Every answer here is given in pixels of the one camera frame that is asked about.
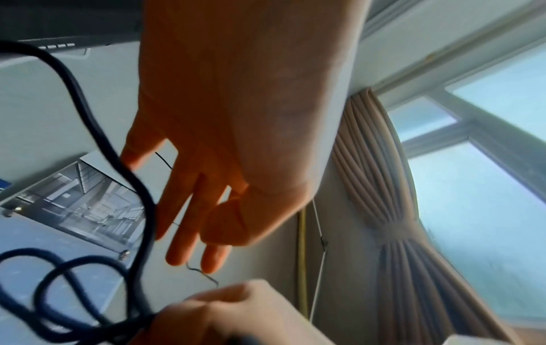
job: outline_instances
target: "black monitor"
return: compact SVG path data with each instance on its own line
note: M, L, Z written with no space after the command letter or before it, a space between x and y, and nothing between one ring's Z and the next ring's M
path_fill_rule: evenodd
M51 52L138 41L141 1L0 0L0 39Z

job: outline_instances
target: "curtain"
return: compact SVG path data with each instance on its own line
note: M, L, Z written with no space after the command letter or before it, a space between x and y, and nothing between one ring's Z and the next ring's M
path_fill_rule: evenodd
M347 100L333 159L379 246L380 344L439 345L452 334L520 343L429 243L408 160L370 89Z

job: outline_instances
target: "black object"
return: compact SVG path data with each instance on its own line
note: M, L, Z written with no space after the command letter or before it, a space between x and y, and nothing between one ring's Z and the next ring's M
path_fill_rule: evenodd
M0 0L0 40L50 52L138 41L141 0Z
M90 255L64 261L52 252L37 248L22 248L1 253L0 264L4 260L17 256L33 256L48 261L55 269L48 273L36 287L32 299L34 310L17 302L7 294L1 284L0 305L26 323L37 336L50 343L77 342L77 345L97 345L101 343L114 345L126 344L134 337L138 330L149 326L155 316L146 300L140 279L154 242L156 205L142 182L121 163L119 156L95 120L80 85L70 70L61 61L40 48L10 41L0 40L0 53L35 56L55 70L67 87L80 119L91 133L104 157L133 186L140 197L146 216L142 242L136 253L135 260L129 269L125 268L118 260L106 256ZM113 323L103 316L93 305L85 293L83 286L71 272L71 269L75 267L88 264L109 266L123 277L127 291L126 320ZM61 275L68 281L68 284L74 290L84 309L98 322L98 326L89 325L68 317L51 308L46 303L47 289L53 280ZM45 321L59 325L68 331L59 332L52 330ZM227 344L259 345L259 342L252 336L232 336L227 340Z

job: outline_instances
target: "tied curtain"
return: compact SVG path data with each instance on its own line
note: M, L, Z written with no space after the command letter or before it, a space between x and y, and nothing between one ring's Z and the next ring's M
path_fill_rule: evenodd
M430 244L408 160L370 89L347 100L333 159L380 250L379 344L440 345L452 334L520 344Z

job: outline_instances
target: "black cable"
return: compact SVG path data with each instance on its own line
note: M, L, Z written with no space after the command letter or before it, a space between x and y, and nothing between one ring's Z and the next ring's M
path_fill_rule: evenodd
M136 175L121 163L119 156L95 120L78 82L61 61L39 48L9 41L0 40L0 53L35 56L49 65L59 75L70 94L80 119L91 133L93 140L106 160L133 186L144 206L146 216L142 243L129 269L125 268L118 260L106 256L84 256L64 261L52 252L37 248L17 249L0 254L0 263L17 256L34 256L51 263L55 267L36 288L33 298L34 310L17 302L1 284L0 305L26 323L36 335L50 343L78 342L80 345L95 345L108 342L116 345L125 344L139 329L148 326L154 317L140 281L144 264L154 242L154 201ZM100 314L86 295L78 278L70 270L88 264L107 265L115 269L123 277L127 289L127 320L118 323L108 320ZM68 281L84 309L98 321L98 325L89 325L67 317L46 303L47 289L51 286L51 282L61 275ZM67 331L55 331L45 321L62 326Z
M162 155L160 155L158 152L155 153L163 162L165 162L165 164L169 167L170 170L172 170L172 165L169 164L169 162L167 162L167 160L165 158L163 158ZM199 272L201 275L203 275L205 278L207 278L208 280L210 280L211 282L213 282L215 285L216 285L216 288L218 289L218 287L220 286L220 283L214 279L213 277L211 277L210 275L206 274L205 272L203 272L202 270L198 269L198 268L194 268L194 267L191 267L189 265L189 263L186 262L186 268L190 271L194 271L194 272Z

